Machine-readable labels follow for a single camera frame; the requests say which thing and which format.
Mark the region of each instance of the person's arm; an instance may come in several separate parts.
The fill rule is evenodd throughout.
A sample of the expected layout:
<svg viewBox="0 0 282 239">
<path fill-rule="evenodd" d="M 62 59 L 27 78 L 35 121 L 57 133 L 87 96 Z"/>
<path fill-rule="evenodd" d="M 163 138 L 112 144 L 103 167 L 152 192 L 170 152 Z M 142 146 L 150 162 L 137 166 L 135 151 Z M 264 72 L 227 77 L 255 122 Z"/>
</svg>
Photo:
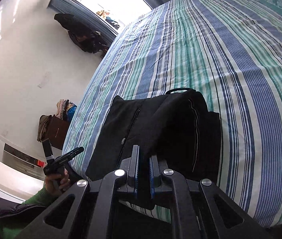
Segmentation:
<svg viewBox="0 0 282 239">
<path fill-rule="evenodd" d="M 53 180 L 61 179 L 59 190 L 53 186 Z M 70 187 L 68 171 L 65 169 L 64 175 L 51 174 L 45 179 L 45 186 L 38 193 L 27 199 L 22 204 L 34 204 L 48 207 L 52 202 L 61 195 L 61 190 L 66 191 Z"/>
</svg>

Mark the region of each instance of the red object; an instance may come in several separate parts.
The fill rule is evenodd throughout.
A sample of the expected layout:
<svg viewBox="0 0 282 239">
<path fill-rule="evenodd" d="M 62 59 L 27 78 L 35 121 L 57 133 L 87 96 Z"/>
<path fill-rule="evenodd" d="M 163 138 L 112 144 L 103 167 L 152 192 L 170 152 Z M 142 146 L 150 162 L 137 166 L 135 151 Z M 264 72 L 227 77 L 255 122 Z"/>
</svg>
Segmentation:
<svg viewBox="0 0 282 239">
<path fill-rule="evenodd" d="M 37 165 L 40 166 L 41 168 L 43 168 L 45 164 L 46 164 L 45 162 L 38 160 Z"/>
</svg>

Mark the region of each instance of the window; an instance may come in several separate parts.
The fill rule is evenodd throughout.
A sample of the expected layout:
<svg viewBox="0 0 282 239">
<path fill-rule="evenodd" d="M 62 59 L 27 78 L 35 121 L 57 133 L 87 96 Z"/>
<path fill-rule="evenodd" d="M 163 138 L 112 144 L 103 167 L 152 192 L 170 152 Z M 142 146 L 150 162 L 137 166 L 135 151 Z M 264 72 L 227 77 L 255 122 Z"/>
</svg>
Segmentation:
<svg viewBox="0 0 282 239">
<path fill-rule="evenodd" d="M 142 14 L 151 11 L 144 0 L 76 0 L 99 15 L 117 32 Z"/>
</svg>

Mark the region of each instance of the brown cabinet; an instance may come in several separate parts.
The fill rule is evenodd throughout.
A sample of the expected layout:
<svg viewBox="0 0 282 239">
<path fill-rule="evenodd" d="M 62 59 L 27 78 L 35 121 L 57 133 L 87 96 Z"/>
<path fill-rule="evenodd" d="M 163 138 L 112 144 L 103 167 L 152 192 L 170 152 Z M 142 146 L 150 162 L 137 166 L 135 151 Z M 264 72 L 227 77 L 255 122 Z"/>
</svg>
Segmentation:
<svg viewBox="0 0 282 239">
<path fill-rule="evenodd" d="M 62 150 L 65 141 L 66 133 L 68 132 L 70 123 L 55 115 L 51 118 L 48 126 L 45 139 L 49 138 L 50 143 L 53 147 Z"/>
</svg>

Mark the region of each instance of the zipper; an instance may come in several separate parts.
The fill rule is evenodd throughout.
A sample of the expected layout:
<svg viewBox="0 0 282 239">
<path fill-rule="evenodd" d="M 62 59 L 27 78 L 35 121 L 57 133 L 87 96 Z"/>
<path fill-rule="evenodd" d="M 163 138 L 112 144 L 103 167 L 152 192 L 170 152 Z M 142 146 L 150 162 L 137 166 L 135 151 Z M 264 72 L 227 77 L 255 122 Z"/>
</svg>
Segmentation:
<svg viewBox="0 0 282 239">
<path fill-rule="evenodd" d="M 132 124 L 131 124 L 131 126 L 130 126 L 130 128 L 129 128 L 129 131 L 128 131 L 128 134 L 126 135 L 125 140 L 124 140 L 124 142 L 123 142 L 123 147 L 122 147 L 122 149 L 121 149 L 121 151 L 120 151 L 116 168 L 119 168 L 119 163 L 120 163 L 120 159 L 121 159 L 121 156 L 122 156 L 122 153 L 123 153 L 123 149 L 124 149 L 124 146 L 125 146 L 125 142 L 127 141 L 127 138 L 128 138 L 128 136 L 129 136 L 129 134 L 130 134 L 130 132 L 131 132 L 133 126 L 134 126 L 134 123 L 135 123 L 136 120 L 137 120 L 137 117 L 138 117 L 138 115 L 139 115 L 139 113 L 140 113 L 140 110 L 141 110 L 141 108 L 138 109 L 138 110 L 135 112 L 134 116 L 133 116 Z"/>
</svg>

